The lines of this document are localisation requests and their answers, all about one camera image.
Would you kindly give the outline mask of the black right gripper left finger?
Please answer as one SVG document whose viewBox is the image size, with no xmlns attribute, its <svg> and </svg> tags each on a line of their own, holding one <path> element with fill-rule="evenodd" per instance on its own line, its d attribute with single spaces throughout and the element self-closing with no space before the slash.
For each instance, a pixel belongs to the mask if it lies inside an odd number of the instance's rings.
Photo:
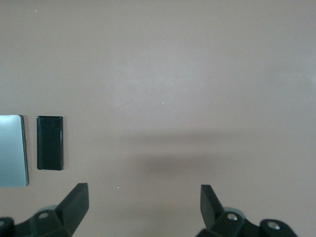
<svg viewBox="0 0 316 237">
<path fill-rule="evenodd" d="M 11 217 L 1 217 L 2 237 L 71 237 L 89 209 L 87 183 L 77 184 L 58 204 L 42 208 L 28 220 L 15 224 Z"/>
</svg>

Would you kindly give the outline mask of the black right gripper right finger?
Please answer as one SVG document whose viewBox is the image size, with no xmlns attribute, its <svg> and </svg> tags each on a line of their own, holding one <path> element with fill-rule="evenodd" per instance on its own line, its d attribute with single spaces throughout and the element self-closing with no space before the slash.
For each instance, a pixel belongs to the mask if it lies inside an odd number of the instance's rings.
<svg viewBox="0 0 316 237">
<path fill-rule="evenodd" d="M 198 237 L 296 237 L 286 223 L 264 219 L 260 225 L 251 223 L 235 208 L 224 208 L 210 185 L 201 185 L 200 211 L 205 224 Z"/>
</svg>

